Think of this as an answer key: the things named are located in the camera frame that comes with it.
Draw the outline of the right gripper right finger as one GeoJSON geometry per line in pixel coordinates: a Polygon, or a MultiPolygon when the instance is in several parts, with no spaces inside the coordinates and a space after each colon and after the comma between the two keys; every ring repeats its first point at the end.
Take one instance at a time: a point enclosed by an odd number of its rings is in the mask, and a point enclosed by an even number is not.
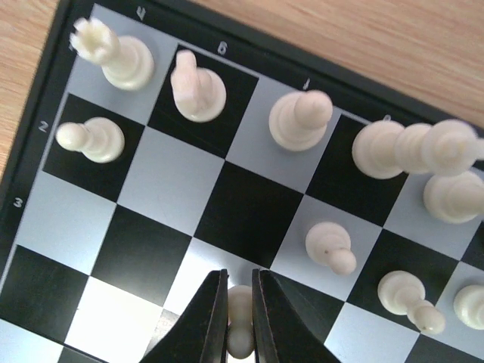
{"type": "Polygon", "coordinates": [[[252,271],[253,334],[257,362],[338,362],[307,328],[268,270],[252,271]]]}

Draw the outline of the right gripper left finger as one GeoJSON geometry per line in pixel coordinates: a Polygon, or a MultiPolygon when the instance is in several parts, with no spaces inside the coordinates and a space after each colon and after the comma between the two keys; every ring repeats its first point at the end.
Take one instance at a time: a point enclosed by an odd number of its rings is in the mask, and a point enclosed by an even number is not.
{"type": "Polygon", "coordinates": [[[211,271],[172,329],[142,361],[219,363],[227,357],[228,272],[211,271]]]}

